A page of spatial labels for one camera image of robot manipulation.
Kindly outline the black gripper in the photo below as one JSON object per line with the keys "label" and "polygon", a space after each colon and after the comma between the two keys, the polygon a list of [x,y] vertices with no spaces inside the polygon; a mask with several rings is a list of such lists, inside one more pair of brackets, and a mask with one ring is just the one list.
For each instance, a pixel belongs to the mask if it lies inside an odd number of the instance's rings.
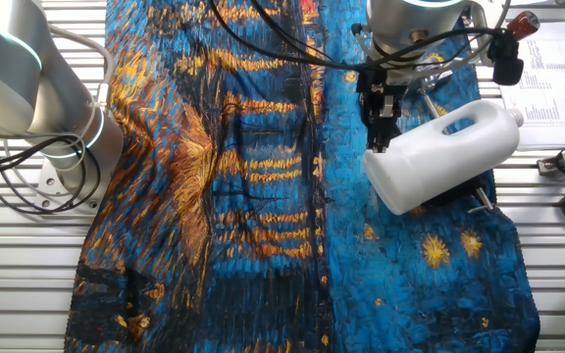
{"label": "black gripper", "polygon": [[389,83],[389,71],[365,69],[359,73],[356,92],[363,97],[363,124],[368,130],[368,148],[384,153],[390,142],[401,134],[398,117],[392,116],[392,96],[402,96],[407,83]]}

